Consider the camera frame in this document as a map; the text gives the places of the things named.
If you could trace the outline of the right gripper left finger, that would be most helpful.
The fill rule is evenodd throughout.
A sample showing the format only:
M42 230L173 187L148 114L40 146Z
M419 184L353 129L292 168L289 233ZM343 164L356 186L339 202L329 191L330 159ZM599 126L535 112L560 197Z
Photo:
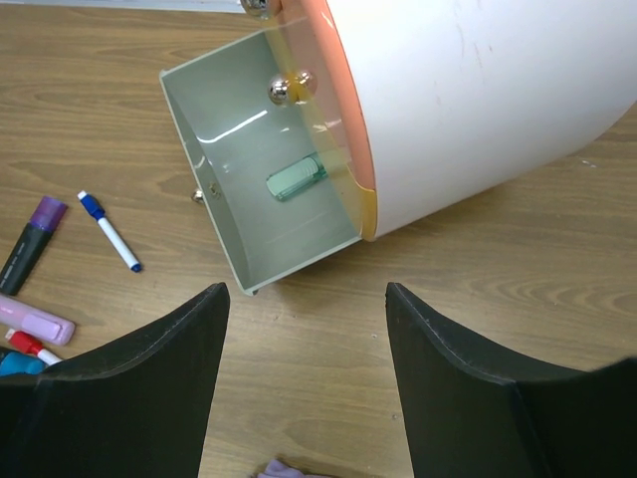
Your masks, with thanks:
M2 476L198 476L229 309L213 284L97 349L2 377Z

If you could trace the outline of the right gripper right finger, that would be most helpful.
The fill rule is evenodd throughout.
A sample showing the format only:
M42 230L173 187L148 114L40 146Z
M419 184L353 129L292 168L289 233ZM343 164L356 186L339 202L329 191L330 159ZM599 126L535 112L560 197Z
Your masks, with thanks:
M386 321L417 477L632 477L636 361L583 371L520 354L398 283Z

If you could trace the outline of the blue small cap eraser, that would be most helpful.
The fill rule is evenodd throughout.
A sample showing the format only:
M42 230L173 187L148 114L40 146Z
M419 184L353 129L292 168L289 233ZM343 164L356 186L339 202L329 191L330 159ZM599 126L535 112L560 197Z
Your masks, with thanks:
M46 368L46 364L38 358L5 348L1 349L0 357L0 376L20 373L39 374Z

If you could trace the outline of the grey bottom drawer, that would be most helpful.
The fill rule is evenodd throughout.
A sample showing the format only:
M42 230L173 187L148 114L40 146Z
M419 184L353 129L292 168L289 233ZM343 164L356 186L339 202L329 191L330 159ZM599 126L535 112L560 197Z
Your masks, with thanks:
M261 31L160 76L204 204L247 295L361 237L327 170L288 201L266 186L271 174L305 156L320 160L298 109L268 97L278 70Z

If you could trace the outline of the mint green eraser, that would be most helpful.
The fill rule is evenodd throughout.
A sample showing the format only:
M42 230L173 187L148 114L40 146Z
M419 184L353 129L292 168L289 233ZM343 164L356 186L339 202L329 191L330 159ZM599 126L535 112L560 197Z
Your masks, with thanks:
M311 154L271 174L266 179L266 186L275 199L284 202L326 177L327 173L321 161L315 154Z

